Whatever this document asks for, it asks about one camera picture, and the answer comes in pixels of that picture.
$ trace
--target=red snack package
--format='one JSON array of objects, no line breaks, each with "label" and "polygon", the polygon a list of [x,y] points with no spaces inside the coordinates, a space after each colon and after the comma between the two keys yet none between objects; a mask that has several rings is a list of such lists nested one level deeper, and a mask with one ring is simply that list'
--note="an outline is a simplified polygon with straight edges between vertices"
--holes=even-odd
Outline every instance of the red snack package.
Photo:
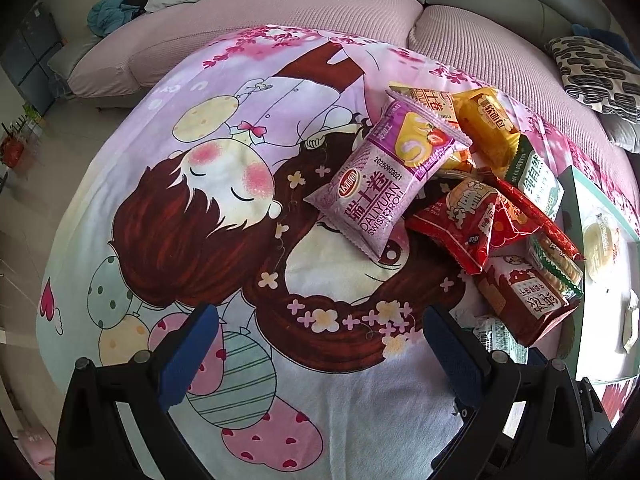
[{"label": "red snack package", "polygon": [[491,250],[538,229],[496,189],[472,178],[411,216],[405,225],[443,243],[467,274],[481,272]]},{"label": "red snack package", "polygon": [[478,290],[523,346],[531,346],[572,313],[569,304],[540,273],[519,256],[489,258],[475,276]]},{"label": "red snack package", "polygon": [[481,175],[486,183],[494,186],[505,197],[511,200],[515,206],[521,209],[525,215],[540,225],[549,239],[560,247],[564,254],[572,260],[584,260],[584,256],[580,254],[580,251],[570,238],[517,187],[501,180],[491,172],[482,172]]}]

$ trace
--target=floor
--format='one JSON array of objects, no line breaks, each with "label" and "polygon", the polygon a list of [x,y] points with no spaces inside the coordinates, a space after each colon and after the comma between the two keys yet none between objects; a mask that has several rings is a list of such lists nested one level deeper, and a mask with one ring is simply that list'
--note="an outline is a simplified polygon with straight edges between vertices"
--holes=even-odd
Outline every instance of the floor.
[{"label": "floor", "polygon": [[82,176],[128,110],[98,111],[58,101],[33,154],[23,156],[0,194],[0,371],[32,425],[55,439],[63,396],[47,372],[35,338],[36,308],[56,229]]}]

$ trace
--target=blue cloth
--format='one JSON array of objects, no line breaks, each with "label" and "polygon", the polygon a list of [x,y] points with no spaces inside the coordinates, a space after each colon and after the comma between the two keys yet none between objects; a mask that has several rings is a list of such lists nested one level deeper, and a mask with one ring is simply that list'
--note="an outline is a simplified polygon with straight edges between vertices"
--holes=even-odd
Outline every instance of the blue cloth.
[{"label": "blue cloth", "polygon": [[609,45],[611,48],[615,48],[620,54],[626,56],[629,61],[633,62],[636,66],[640,66],[638,58],[631,52],[631,47],[625,41],[625,38],[611,32],[610,30],[602,30],[601,28],[587,28],[582,25],[574,23],[571,26],[574,36],[584,36],[585,38],[591,38],[592,40],[601,41],[604,44]]},{"label": "blue cloth", "polygon": [[127,5],[124,0],[100,0],[89,11],[87,25],[96,36],[104,38],[133,19],[140,7]]}]

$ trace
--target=metal bolt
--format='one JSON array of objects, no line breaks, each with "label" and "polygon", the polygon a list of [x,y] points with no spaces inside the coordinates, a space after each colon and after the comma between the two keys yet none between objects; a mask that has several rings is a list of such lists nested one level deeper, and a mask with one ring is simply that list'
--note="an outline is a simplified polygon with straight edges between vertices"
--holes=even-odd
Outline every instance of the metal bolt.
[{"label": "metal bolt", "polygon": [[138,350],[133,355],[133,360],[138,364],[146,363],[151,359],[151,352],[149,350]]},{"label": "metal bolt", "polygon": [[552,359],[551,365],[553,368],[555,368],[559,372],[561,372],[566,368],[566,365],[564,364],[564,361],[562,361],[562,359]]},{"label": "metal bolt", "polygon": [[509,355],[507,352],[503,352],[502,350],[494,350],[491,352],[491,359],[503,365],[509,360]]},{"label": "metal bolt", "polygon": [[76,370],[84,370],[89,365],[89,359],[86,357],[79,357],[76,359]]}]

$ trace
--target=green polka dot balloon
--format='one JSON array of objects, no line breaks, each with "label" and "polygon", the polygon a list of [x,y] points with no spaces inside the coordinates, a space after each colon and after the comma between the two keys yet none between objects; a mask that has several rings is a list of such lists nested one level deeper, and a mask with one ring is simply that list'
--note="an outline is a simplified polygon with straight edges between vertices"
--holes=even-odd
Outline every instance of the green polka dot balloon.
[{"label": "green polka dot balloon", "polygon": [[108,329],[122,321],[133,293],[124,283],[117,256],[109,256],[95,271],[87,291],[89,316],[100,328]]}]

